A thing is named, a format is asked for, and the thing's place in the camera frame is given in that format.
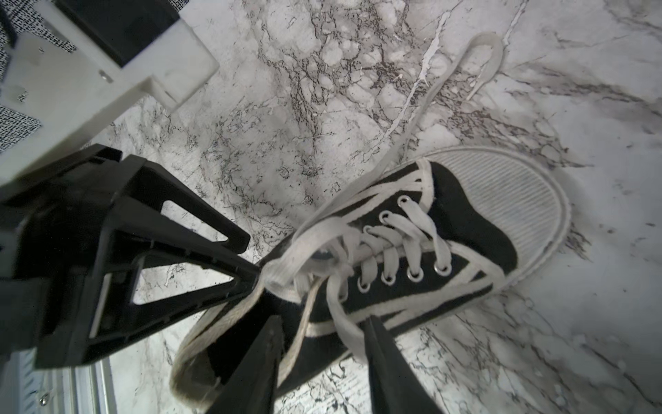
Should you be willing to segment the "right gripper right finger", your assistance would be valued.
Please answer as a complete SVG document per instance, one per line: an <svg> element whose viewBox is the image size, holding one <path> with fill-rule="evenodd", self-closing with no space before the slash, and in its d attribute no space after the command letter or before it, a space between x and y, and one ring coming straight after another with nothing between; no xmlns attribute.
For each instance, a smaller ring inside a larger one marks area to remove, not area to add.
<svg viewBox="0 0 662 414"><path fill-rule="evenodd" d="M373 413L443 413L376 316L370 316L365 324L365 354Z"/></svg>

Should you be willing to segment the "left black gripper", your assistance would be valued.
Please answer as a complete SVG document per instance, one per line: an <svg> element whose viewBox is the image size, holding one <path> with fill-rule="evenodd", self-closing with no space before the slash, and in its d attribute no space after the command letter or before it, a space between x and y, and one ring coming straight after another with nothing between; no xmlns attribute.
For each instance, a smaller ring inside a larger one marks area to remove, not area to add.
<svg viewBox="0 0 662 414"><path fill-rule="evenodd" d="M73 367L67 353L81 277L72 270L83 236L76 232L76 189L100 167L110 204L83 295L82 362L113 355L177 322L252 290L258 268L241 258L250 235L161 165L94 144L1 187L1 362L31 348L36 367ZM162 213L166 203L217 230L210 241ZM138 298L153 269L183 266L214 273L197 289Z"/></svg>

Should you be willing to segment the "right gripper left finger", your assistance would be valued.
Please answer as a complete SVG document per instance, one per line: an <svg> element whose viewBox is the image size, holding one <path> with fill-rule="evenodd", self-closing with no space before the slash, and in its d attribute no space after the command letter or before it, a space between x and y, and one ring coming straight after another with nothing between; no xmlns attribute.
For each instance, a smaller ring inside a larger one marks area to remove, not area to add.
<svg viewBox="0 0 662 414"><path fill-rule="evenodd" d="M283 343L282 318L271 316L206 413L273 413Z"/></svg>

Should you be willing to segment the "black canvas sneaker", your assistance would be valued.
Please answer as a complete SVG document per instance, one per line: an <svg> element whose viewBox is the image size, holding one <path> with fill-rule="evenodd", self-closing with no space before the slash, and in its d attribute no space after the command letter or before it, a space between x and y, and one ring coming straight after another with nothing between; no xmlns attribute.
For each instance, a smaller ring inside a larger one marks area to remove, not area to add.
<svg viewBox="0 0 662 414"><path fill-rule="evenodd" d="M271 316L283 322L277 392L285 394L334 362L364 362L369 317L400 336L513 286L559 249L571 205L537 161L490 146L403 158L456 68L451 64L429 89L372 171L260 262L246 298L198 319L172 364L177 400L211 407Z"/></svg>

